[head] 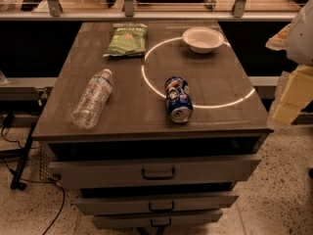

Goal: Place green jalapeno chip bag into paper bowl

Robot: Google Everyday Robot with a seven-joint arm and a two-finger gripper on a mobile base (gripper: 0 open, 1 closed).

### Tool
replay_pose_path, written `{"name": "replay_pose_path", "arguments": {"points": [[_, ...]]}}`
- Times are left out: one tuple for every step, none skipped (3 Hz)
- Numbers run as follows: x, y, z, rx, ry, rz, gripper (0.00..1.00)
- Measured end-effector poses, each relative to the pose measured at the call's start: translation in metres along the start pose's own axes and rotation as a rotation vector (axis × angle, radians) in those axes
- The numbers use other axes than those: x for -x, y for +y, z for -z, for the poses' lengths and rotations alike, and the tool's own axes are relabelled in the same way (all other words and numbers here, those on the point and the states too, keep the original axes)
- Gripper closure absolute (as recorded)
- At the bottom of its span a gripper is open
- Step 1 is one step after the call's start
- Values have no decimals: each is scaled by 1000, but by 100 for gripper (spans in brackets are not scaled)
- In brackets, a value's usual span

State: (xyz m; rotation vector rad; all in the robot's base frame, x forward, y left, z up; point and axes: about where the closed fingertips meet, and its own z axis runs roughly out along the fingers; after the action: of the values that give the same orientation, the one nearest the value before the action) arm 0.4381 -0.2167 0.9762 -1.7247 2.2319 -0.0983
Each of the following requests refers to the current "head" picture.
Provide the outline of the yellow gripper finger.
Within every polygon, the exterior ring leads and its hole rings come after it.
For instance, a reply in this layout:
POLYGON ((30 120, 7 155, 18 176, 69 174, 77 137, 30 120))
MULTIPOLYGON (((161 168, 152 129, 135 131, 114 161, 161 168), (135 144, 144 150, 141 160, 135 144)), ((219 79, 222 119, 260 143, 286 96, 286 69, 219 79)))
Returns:
POLYGON ((291 124, 312 101, 313 67, 298 65, 293 72, 285 72, 281 76, 271 120, 279 124, 291 124))
POLYGON ((268 39, 265 47, 274 51, 286 50, 290 27, 290 24, 284 26, 278 33, 268 39))

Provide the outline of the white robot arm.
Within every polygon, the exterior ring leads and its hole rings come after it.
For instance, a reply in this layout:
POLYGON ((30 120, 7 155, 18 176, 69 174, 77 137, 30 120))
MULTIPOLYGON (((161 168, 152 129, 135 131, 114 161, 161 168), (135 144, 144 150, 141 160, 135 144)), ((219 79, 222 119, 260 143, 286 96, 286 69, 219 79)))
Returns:
POLYGON ((291 23, 268 39, 265 47, 287 52, 287 58, 297 67, 277 85, 276 106, 271 120, 291 124, 313 101, 313 0, 309 0, 291 23))

